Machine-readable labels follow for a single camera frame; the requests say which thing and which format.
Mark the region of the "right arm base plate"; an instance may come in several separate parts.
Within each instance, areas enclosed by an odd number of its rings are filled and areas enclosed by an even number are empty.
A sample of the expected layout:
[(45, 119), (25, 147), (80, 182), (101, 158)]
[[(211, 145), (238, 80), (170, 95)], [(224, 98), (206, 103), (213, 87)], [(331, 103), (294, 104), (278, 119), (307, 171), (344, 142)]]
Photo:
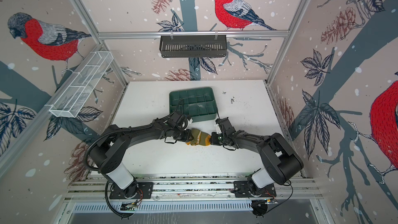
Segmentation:
[(236, 198), (275, 198), (276, 191), (274, 185), (264, 188), (257, 187), (252, 181), (234, 181), (231, 191)]

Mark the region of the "olive striped sock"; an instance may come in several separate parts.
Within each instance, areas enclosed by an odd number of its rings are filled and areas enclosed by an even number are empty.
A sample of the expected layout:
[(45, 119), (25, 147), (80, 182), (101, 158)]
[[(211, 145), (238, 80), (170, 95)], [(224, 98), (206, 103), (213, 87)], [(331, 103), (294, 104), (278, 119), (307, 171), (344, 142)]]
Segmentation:
[(186, 142), (187, 145), (191, 145), (191, 146), (209, 146), (210, 145), (210, 139), (211, 139), (211, 135), (206, 133), (206, 132), (202, 132), (199, 129), (192, 129), (191, 130), (191, 137), (189, 138), (189, 140)]

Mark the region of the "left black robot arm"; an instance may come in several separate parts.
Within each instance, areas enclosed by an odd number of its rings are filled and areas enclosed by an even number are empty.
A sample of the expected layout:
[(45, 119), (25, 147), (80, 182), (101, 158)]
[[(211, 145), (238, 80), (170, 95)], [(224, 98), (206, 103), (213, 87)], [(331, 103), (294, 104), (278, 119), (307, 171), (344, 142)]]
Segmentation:
[(173, 112), (163, 118), (156, 118), (150, 124), (138, 127), (120, 128), (110, 125), (85, 152), (84, 165), (90, 171), (97, 171), (121, 190), (134, 188), (135, 177), (123, 164), (126, 151), (135, 145), (151, 140), (173, 138), (175, 142), (192, 139), (192, 123), (189, 115)]

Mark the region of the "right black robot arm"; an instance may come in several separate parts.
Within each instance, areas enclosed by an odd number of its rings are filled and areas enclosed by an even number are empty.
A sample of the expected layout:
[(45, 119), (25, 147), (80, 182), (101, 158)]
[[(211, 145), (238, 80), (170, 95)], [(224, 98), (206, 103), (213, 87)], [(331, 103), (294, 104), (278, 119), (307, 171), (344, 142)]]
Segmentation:
[(247, 183), (252, 194), (274, 183), (284, 185), (304, 168), (302, 159), (279, 133), (263, 136), (237, 131), (228, 118), (216, 119), (216, 126), (220, 133), (211, 134), (211, 145), (230, 151), (245, 149), (260, 155), (263, 167), (251, 174)]

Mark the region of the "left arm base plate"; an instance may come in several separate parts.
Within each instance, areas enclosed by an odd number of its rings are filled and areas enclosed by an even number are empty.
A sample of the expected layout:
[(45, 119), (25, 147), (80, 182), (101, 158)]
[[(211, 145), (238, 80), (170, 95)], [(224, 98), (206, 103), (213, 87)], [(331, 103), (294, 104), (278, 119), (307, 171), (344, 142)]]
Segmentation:
[(134, 182), (126, 189), (120, 189), (118, 186), (111, 186), (109, 198), (112, 200), (127, 199), (150, 199), (154, 183), (152, 182)]

